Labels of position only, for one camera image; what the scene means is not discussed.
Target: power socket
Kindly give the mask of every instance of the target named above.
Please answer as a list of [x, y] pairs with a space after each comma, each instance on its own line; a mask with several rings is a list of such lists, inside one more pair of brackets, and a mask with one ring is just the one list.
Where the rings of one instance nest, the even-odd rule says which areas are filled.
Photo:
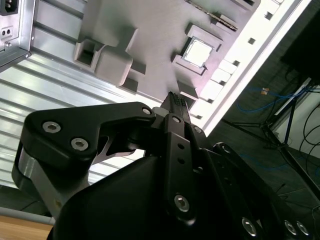
[[0, 15], [8, 16], [18, 13], [19, 0], [0, 0]]

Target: black tripod stand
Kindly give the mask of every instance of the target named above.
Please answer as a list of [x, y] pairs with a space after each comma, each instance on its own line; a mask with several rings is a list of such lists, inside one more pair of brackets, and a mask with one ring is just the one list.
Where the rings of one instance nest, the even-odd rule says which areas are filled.
[[[294, 97], [293, 100], [279, 113], [277, 117], [273, 116], [270, 120], [267, 120], [264, 123], [252, 123], [252, 122], [229, 122], [225, 119], [221, 121], [229, 126], [236, 128], [256, 139], [262, 141], [266, 144], [269, 144], [275, 147], [283, 157], [283, 159], [296, 171], [296, 173], [300, 176], [302, 181], [305, 183], [305, 186], [309, 189], [310, 193], [320, 204], [320, 189], [316, 185], [316, 183], [310, 178], [310, 176], [306, 173], [306, 171], [301, 167], [301, 165], [297, 162], [297, 160], [292, 156], [292, 154], [288, 151], [288, 140], [290, 136], [290, 130], [292, 126], [292, 121], [295, 114], [296, 103], [299, 96]], [[288, 110], [290, 110], [289, 120], [287, 129], [285, 132], [284, 142], [280, 142], [279, 139], [272, 132], [271, 127], [273, 124], [279, 119], [283, 114], [285, 114]], [[244, 128], [259, 128], [262, 130], [266, 138], [263, 138], [247, 129]]]

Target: robotic arm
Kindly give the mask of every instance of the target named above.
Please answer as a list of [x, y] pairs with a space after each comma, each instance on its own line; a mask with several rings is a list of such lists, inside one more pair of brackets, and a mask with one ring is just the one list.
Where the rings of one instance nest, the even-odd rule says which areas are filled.
[[[89, 185], [92, 164], [145, 150]], [[37, 111], [12, 171], [56, 223], [49, 240], [313, 239], [313, 233], [226, 144], [212, 146], [169, 93], [161, 108], [119, 103]]]

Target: black monitor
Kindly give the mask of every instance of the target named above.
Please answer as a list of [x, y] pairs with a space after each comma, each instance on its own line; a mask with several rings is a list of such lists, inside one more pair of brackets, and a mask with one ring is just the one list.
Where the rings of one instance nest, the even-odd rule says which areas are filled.
[[312, 79], [320, 79], [320, 11], [293, 42], [281, 61]]

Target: blue cable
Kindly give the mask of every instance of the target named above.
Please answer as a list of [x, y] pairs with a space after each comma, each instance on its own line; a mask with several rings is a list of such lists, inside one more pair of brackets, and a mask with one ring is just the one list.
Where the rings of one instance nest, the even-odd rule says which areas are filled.
[[258, 88], [258, 87], [250, 87], [249, 89], [247, 89], [249, 91], [252, 91], [252, 92], [266, 92], [267, 95], [272, 95], [272, 96], [275, 96], [275, 97], [278, 97], [278, 98], [286, 98], [286, 99], [289, 99], [289, 98], [292, 98], [292, 97], [297, 97], [297, 96], [300, 96], [301, 94], [304, 93], [304, 91], [302, 92], [299, 92], [297, 95], [293, 96], [294, 93], [291, 93], [289, 95], [279, 95], [273, 91], [268, 91], [268, 90], [263, 90], [262, 88]]
[[289, 95], [287, 95], [287, 96], [281, 96], [281, 95], [278, 95], [278, 94], [276, 94], [276, 93], [273, 93], [273, 96], [279, 97], [279, 99], [277, 99], [277, 100], [275, 100], [275, 101], [273, 101], [273, 102], [271, 102], [271, 103], [269, 103], [269, 104], [267, 104], [267, 105], [265, 105], [265, 106], [262, 106], [262, 107], [259, 107], [259, 108], [257, 108], [257, 109], [253, 109], [253, 110], [245, 110], [245, 109], [243, 109], [243, 108], [239, 105], [239, 103], [237, 103], [236, 106], [237, 106], [237, 108], [238, 108], [241, 112], [244, 112], [244, 113], [256, 113], [256, 112], [259, 112], [259, 111], [261, 111], [261, 110], [263, 110], [263, 109], [267, 109], [267, 108], [271, 107], [273, 104], [275, 104], [275, 103], [277, 103], [277, 102], [279, 102], [279, 101], [281, 101], [281, 100], [285, 100], [286, 98], [295, 98], [295, 97], [298, 97], [298, 96], [300, 96], [301, 94], [303, 94], [305, 91], [306, 91], [306, 90], [303, 89], [301, 92], [299, 92], [299, 93], [296, 94], [296, 95], [294, 95], [294, 93], [291, 93], [291, 94], [289, 94]]
[[281, 100], [284, 100], [284, 99], [285, 98], [277, 99], [276, 101], [273, 101], [273, 102], [271, 102], [271, 103], [269, 103], [269, 104], [267, 104], [265, 106], [262, 106], [262, 107], [259, 107], [257, 109], [253, 109], [253, 110], [245, 110], [239, 105], [239, 103], [237, 103], [236, 106], [241, 112], [244, 112], [244, 113], [256, 113], [256, 112], [259, 112], [259, 111], [261, 111], [263, 109], [267, 109], [268, 107], [272, 106], [275, 102], [277, 103], [277, 102], [279, 102]]

